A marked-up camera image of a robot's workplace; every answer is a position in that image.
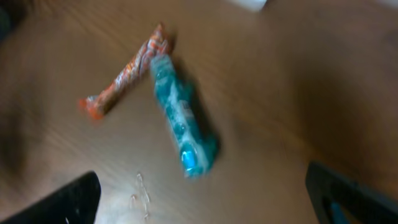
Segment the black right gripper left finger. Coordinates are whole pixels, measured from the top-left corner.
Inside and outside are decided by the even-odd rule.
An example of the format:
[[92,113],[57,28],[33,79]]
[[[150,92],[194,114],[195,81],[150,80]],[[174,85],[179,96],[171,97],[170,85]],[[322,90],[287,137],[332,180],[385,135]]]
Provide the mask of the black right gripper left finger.
[[1,223],[93,224],[100,197],[99,178],[89,171]]

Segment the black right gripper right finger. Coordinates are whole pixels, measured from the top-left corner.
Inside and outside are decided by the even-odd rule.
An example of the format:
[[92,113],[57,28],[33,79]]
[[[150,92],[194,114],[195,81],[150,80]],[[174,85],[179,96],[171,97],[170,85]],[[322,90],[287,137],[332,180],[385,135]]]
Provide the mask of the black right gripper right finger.
[[397,223],[397,202],[312,161],[305,185],[320,223],[348,223],[345,208],[361,223]]

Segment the blue Listerine mouthwash bottle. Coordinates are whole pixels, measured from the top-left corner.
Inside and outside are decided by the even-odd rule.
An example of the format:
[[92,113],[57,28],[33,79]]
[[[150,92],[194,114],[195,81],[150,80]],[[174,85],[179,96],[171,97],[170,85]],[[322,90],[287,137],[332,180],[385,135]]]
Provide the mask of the blue Listerine mouthwash bottle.
[[206,174],[218,152],[214,134],[200,129],[192,110],[193,86],[178,77],[172,59],[158,55],[150,63],[154,95],[168,121],[178,157],[187,177]]

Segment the orange red snack stick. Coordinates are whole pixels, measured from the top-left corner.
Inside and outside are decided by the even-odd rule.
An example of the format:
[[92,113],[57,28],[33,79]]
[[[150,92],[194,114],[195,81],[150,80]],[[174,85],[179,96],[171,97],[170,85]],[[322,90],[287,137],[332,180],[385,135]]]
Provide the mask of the orange red snack stick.
[[170,49],[165,27],[163,24],[158,24],[151,36],[142,44],[110,86],[99,95],[88,96],[80,100],[80,106],[93,119],[103,118],[123,97],[123,94],[141,79],[149,69],[152,59],[158,55],[168,54]]

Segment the white barcode scanner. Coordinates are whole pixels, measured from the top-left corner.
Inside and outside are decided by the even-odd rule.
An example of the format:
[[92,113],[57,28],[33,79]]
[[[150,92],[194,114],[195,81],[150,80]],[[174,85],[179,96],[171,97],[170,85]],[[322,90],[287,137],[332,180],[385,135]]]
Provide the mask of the white barcode scanner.
[[229,0],[233,4],[243,7],[252,12],[261,11],[267,3],[267,0]]

